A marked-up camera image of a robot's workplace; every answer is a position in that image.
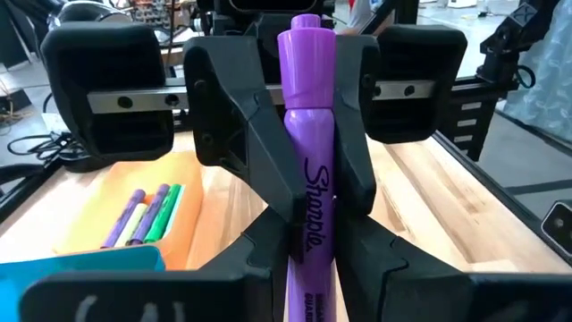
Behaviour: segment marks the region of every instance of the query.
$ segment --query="purple highlighter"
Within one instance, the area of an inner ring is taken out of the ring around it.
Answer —
[[[107,236],[107,239],[105,240],[101,248],[109,248],[115,245],[115,243],[119,239],[119,235],[122,233],[123,229],[125,228],[125,225],[129,221],[129,218],[133,214],[133,210],[135,210],[137,204],[143,202],[144,198],[145,198],[145,192],[143,190],[137,189],[133,192],[133,195],[131,195],[131,198],[127,202],[127,206],[125,206],[125,209],[122,211],[122,215],[115,222],[114,228],[109,233],[109,236]]]
[[[284,125],[306,180],[304,262],[290,259],[291,322],[334,322],[333,89],[336,35],[320,28],[320,17],[302,14],[278,36]]]
[[[133,233],[131,239],[127,241],[128,245],[140,245],[143,243],[159,209],[163,205],[163,200],[167,192],[169,192],[169,188],[168,184],[161,184],[161,186],[159,186],[159,190],[157,190],[155,197],[141,218],[141,222],[137,226],[137,229],[135,229],[135,233]]]

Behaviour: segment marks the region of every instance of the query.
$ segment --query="wooden table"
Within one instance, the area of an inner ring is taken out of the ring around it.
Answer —
[[[173,150],[193,148],[191,134],[177,135]],[[371,217],[417,247],[464,271],[572,273],[434,139],[392,146],[370,140],[369,148],[377,181]],[[0,261],[53,256],[54,241],[107,172],[57,171],[0,225]],[[265,207],[221,168],[203,168],[203,184],[191,269],[232,243]]]

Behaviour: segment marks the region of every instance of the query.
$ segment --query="marker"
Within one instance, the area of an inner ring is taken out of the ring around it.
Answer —
[[[115,222],[114,228],[107,236],[107,239],[105,240],[101,248],[113,247],[115,245],[117,239],[119,238],[119,235],[122,233],[123,229],[125,228],[125,225],[129,221],[131,214],[133,214],[133,210],[135,209],[137,204],[143,201],[144,198],[145,198],[145,192],[143,190],[137,189],[133,192],[131,198],[127,202],[127,206],[125,206],[125,209],[122,211],[122,215]]]
[[[161,205],[163,205],[163,200],[167,195],[167,192],[169,192],[169,185],[161,184],[157,190],[157,193],[155,194],[155,197],[153,198],[153,201],[151,201],[151,204],[145,211],[145,215],[143,215],[143,218],[141,218],[141,222],[139,223],[139,226],[137,226],[135,233],[127,242],[128,245],[140,245],[143,243],[145,236],[149,232],[149,228],[151,228],[151,224],[153,224],[153,221],[155,220]]]
[[[181,204],[182,195],[185,193],[185,186],[182,185],[181,189],[179,190],[179,196],[177,196],[177,201],[175,202],[175,207],[172,208],[171,217],[169,217],[169,223],[167,223],[167,228],[164,230],[163,237],[168,235],[171,232],[172,223],[175,221],[175,217],[177,216],[177,211],[179,210],[179,205]]]
[[[171,189],[169,189],[167,197],[165,197],[163,205],[159,210],[159,214],[151,225],[149,233],[147,233],[147,236],[145,236],[145,243],[156,242],[160,240],[161,237],[163,237],[164,230],[169,223],[169,218],[171,217],[172,209],[175,206],[175,202],[177,202],[177,197],[179,197],[180,189],[180,184],[174,184],[171,186]]]
[[[135,210],[133,210],[133,215],[131,215],[129,221],[125,225],[125,228],[123,228],[122,234],[119,235],[119,238],[115,242],[115,247],[127,246],[127,242],[133,233],[135,233],[135,229],[137,229],[137,225],[139,225],[141,218],[145,214],[145,210],[147,210],[146,204],[138,204],[135,207]]]
[[[320,17],[302,14],[278,36],[284,125],[307,187],[304,261],[290,258],[290,322],[334,322],[333,132],[336,35]]]

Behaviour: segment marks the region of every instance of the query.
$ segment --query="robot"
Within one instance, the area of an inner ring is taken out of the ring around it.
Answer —
[[[236,175],[268,207],[197,271],[52,275],[23,296],[22,321],[283,320],[288,258],[304,260],[296,236],[306,191],[281,120],[275,36],[295,14],[320,14],[323,2],[198,5],[212,5],[213,36],[187,42],[184,78],[165,77],[145,25],[83,21],[50,30],[41,53],[55,102],[90,155],[112,161],[169,152],[172,111],[189,110],[200,163]],[[334,253],[352,322],[572,320],[570,276],[460,272],[368,217],[375,179],[366,135],[386,144],[432,135],[466,47],[462,32],[440,26],[337,37]],[[513,79],[498,66],[484,71],[502,75],[502,86]]]

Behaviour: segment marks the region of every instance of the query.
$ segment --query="screw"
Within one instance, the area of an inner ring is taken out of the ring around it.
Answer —
[[[211,146],[215,142],[215,139],[213,139],[213,136],[210,133],[204,133],[200,139],[202,139],[203,143],[205,143],[207,146]]]
[[[195,81],[195,90],[199,93],[205,93],[206,92],[206,81],[205,80]]]
[[[119,97],[117,98],[117,105],[123,108],[133,107],[133,101],[129,97]]]
[[[174,94],[169,94],[164,98],[164,103],[168,106],[177,106],[180,103],[179,97]]]
[[[554,219],[554,225],[556,225],[556,228],[562,228],[564,226],[564,220],[562,220],[562,218],[556,218]]]
[[[361,86],[366,89],[370,89],[375,85],[374,78],[370,74],[365,74],[364,78],[361,79]]]
[[[413,93],[415,93],[415,87],[413,85],[405,87],[405,90],[403,91],[403,95],[406,97],[413,95]]]

